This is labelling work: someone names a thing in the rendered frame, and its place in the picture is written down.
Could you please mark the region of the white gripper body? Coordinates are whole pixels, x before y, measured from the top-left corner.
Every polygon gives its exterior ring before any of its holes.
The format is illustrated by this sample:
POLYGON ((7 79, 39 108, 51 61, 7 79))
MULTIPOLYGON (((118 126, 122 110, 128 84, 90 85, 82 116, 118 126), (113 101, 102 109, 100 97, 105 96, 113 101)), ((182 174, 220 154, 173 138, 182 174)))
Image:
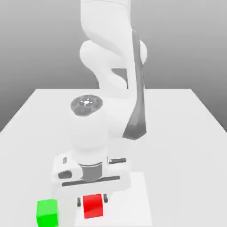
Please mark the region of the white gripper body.
POLYGON ((126 190, 131 185, 128 171, 113 172, 94 182, 83 180, 54 182, 51 188, 53 197, 81 197, 95 194, 110 194, 126 190))

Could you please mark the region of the small red cube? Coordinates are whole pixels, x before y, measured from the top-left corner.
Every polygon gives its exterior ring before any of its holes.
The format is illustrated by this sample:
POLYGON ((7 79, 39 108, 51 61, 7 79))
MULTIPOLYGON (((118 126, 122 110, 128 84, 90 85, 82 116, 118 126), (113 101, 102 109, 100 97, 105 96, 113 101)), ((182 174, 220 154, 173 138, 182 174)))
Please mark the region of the small red cube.
POLYGON ((103 216, 103 202, 101 194, 83 196, 84 218, 96 218, 103 216))

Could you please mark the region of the small green cube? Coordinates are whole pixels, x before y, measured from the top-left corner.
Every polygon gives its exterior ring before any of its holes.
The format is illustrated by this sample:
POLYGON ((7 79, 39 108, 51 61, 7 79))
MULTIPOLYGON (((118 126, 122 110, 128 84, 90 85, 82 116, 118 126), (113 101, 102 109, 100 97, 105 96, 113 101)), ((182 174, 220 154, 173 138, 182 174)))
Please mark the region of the small green cube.
POLYGON ((36 221, 38 227, 58 227, 59 209, 57 200, 39 200, 37 202, 36 221))

